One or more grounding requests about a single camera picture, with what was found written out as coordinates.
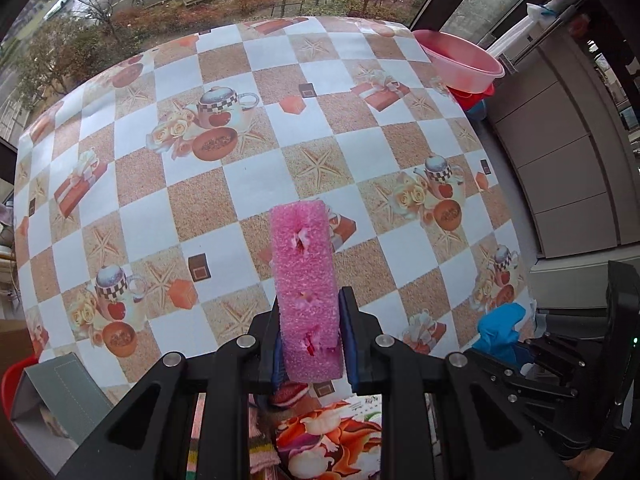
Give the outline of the person's hand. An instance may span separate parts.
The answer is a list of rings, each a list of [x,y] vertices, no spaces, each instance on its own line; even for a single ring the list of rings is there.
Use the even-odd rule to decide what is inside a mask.
[[[571,460],[564,460],[563,464],[579,480],[629,479],[637,469],[629,453],[622,450],[608,452],[600,448],[582,451]]]

